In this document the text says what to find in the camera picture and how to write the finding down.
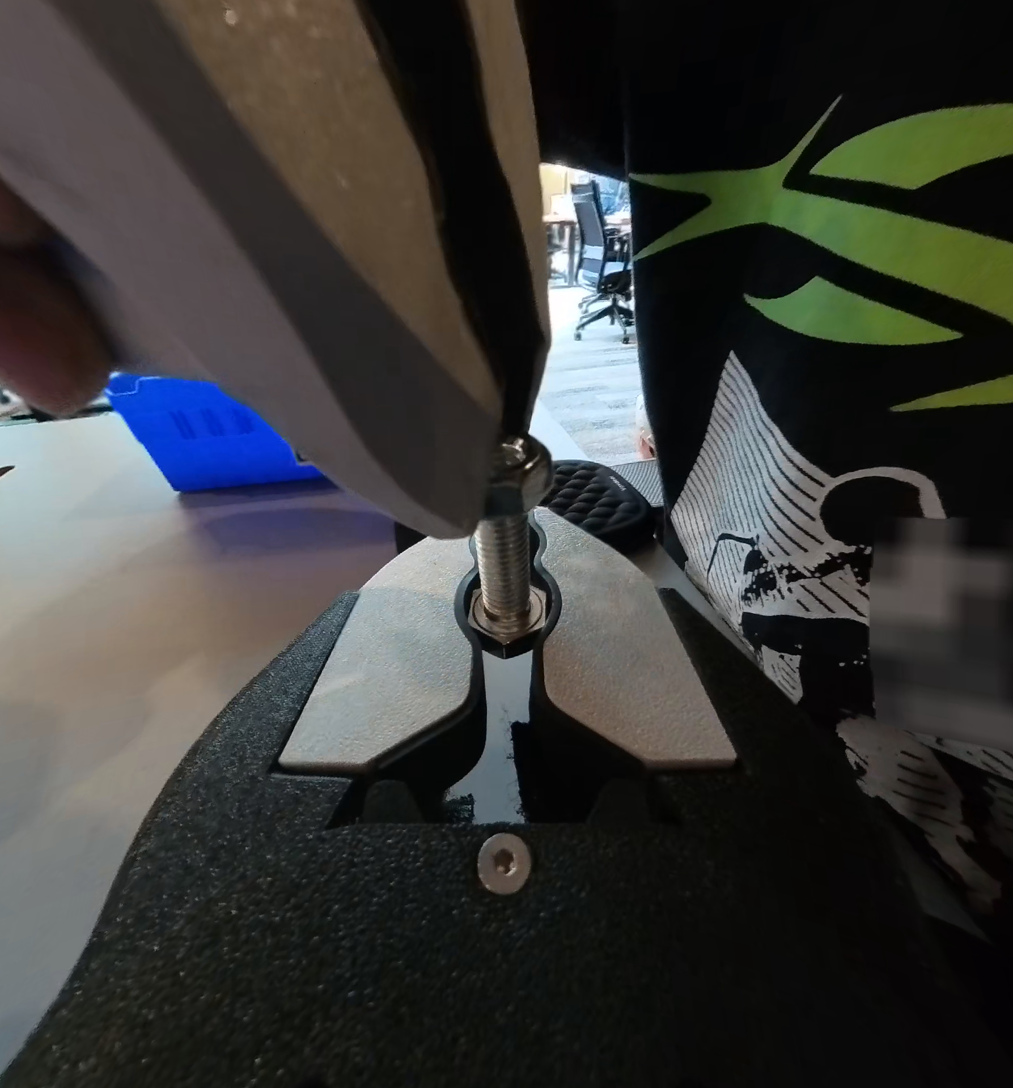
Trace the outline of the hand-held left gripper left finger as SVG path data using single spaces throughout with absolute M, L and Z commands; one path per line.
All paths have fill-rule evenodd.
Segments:
M 482 650 L 458 603 L 473 566 L 467 539 L 425 537 L 365 584 L 281 769 L 367 776 L 464 722 L 482 689 Z

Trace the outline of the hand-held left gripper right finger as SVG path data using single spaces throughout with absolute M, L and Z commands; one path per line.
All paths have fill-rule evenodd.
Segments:
M 650 771 L 729 769 L 734 744 L 652 580 L 560 515 L 535 510 L 554 616 L 532 694 Z

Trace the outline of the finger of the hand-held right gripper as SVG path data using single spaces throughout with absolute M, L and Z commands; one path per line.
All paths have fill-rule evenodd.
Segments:
M 425 2 L 446 252 L 499 391 L 529 426 L 549 346 L 536 109 L 515 2 Z
M 312 221 L 157 2 L 0 2 L 0 177 L 120 363 L 214 382 L 403 524 L 465 537 L 497 398 Z

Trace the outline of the black textured pad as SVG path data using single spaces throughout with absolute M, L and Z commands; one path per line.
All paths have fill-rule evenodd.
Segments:
M 656 508 L 622 473 L 579 459 L 555 460 L 552 469 L 542 506 L 623 555 L 642 551 L 655 540 Z

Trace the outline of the steel hex bolt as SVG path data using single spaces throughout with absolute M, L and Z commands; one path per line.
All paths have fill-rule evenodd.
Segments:
M 492 457 L 473 541 L 486 609 L 509 623 L 526 615 L 531 588 L 528 517 L 548 494 L 552 477 L 548 449 L 528 434 L 502 440 Z

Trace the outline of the black office chair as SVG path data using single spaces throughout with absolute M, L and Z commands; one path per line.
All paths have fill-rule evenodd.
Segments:
M 570 194 L 579 240 L 576 279 L 588 290 L 579 305 L 573 339 L 579 342 L 586 329 L 608 321 L 627 345 L 635 327 L 629 237 L 608 225 L 594 181 L 572 184 Z

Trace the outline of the person's right hand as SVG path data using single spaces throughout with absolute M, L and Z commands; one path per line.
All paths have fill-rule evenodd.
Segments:
M 53 231 L 0 178 L 0 386 L 75 415 L 113 370 L 108 337 L 52 254 Z

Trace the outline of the steel hex nut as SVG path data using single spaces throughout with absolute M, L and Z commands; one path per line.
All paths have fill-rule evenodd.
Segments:
M 549 594 L 535 585 L 530 588 L 526 615 L 514 623 L 497 619 L 487 611 L 484 593 L 477 589 L 468 605 L 469 628 L 484 651 L 502 660 L 523 655 L 538 644 L 549 622 Z

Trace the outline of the blue plastic bin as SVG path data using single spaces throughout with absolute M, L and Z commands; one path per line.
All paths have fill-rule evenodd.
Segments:
M 106 395 L 176 492 L 325 481 L 260 415 L 213 383 L 118 372 Z

